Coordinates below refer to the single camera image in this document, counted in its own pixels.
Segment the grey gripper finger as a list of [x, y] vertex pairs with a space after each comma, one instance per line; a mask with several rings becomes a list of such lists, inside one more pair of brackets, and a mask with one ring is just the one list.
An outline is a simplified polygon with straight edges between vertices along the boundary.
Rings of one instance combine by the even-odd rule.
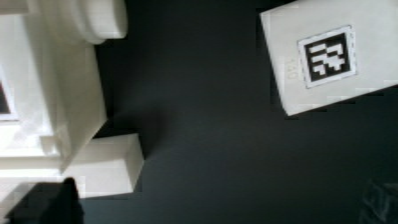
[[39, 182], [10, 211], [7, 224], [85, 224], [76, 182]]

